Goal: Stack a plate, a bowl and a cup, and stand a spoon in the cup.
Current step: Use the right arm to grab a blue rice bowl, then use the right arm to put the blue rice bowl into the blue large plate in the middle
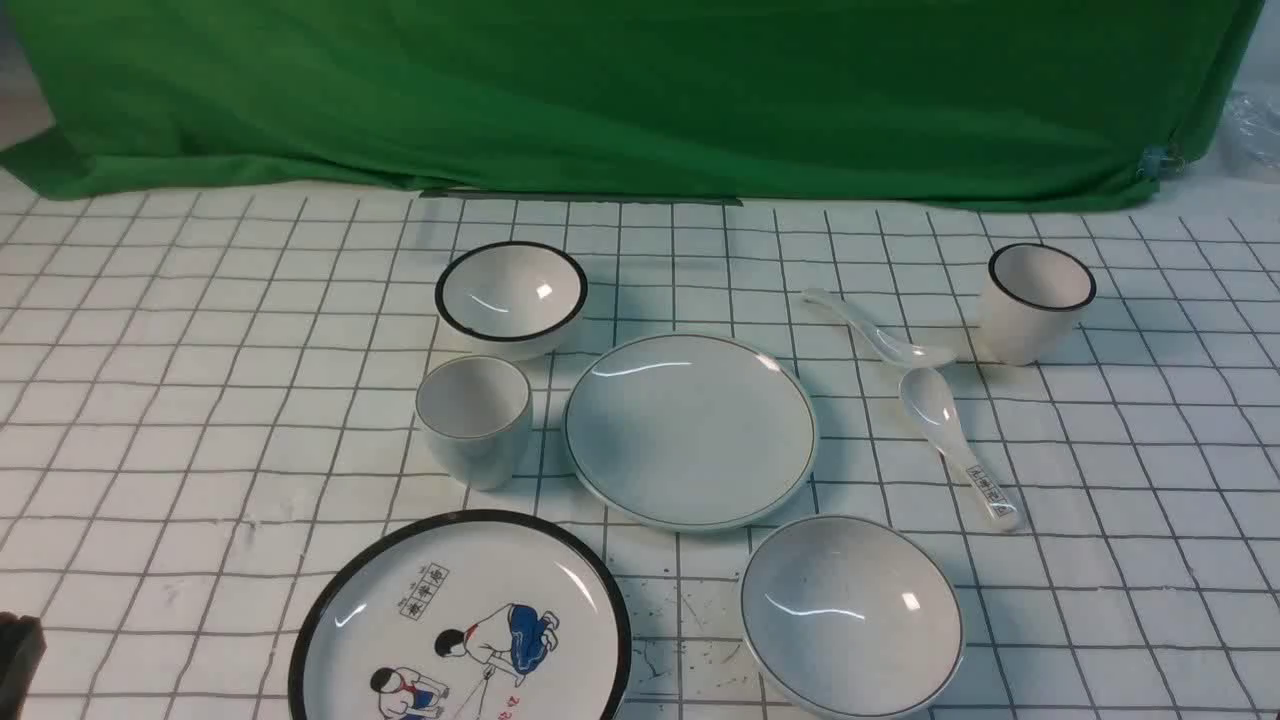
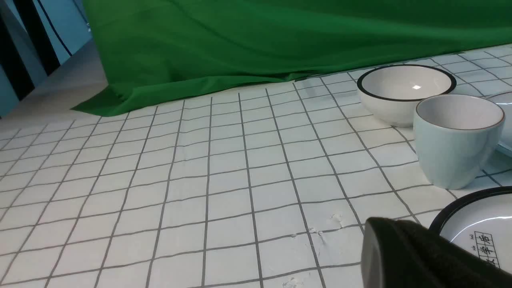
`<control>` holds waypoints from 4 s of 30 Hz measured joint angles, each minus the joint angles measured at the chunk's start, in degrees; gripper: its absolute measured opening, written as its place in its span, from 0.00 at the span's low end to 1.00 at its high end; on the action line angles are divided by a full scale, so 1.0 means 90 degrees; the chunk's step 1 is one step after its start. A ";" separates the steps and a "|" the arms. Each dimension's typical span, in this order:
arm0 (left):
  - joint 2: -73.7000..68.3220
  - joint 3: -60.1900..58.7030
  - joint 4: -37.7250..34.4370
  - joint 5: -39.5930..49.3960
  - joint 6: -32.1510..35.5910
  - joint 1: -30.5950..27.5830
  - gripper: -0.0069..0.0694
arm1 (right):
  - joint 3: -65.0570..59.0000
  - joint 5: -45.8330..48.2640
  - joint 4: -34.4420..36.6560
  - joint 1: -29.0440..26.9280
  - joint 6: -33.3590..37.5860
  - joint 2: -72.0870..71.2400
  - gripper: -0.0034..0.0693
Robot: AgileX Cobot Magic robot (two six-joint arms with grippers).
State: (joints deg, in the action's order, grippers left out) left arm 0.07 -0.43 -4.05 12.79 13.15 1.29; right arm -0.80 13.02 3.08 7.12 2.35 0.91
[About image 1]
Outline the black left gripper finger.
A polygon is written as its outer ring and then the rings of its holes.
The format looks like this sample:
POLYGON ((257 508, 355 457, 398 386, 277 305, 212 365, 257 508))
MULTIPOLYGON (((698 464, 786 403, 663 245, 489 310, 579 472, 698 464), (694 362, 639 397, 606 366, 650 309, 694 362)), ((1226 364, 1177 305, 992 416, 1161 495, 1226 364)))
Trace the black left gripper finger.
POLYGON ((38 618, 1 612, 1 719, 19 719, 47 648, 38 618))

